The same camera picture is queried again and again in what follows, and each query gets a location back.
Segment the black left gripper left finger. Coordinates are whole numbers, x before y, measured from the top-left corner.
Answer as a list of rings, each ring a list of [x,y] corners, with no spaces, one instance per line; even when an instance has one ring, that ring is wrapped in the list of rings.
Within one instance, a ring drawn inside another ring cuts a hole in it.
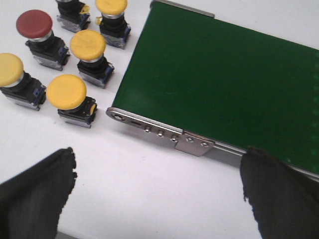
[[[0,185],[0,237],[53,239],[77,173],[73,149],[59,149]]]

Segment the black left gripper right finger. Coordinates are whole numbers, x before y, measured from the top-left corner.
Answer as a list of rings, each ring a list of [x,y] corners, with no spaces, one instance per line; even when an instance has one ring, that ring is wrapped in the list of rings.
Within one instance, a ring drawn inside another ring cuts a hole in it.
[[[255,147],[242,156],[240,176],[262,238],[319,237],[317,182]]]

